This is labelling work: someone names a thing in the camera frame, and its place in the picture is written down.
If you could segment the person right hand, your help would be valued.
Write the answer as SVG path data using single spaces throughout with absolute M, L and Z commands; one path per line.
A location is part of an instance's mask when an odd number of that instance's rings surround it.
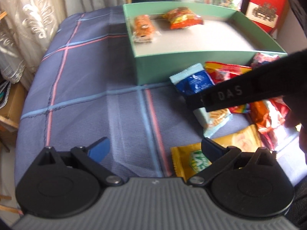
M 283 97 L 283 101 L 290 108 L 286 116 L 286 127 L 301 124 L 299 147 L 306 156 L 306 90 Z

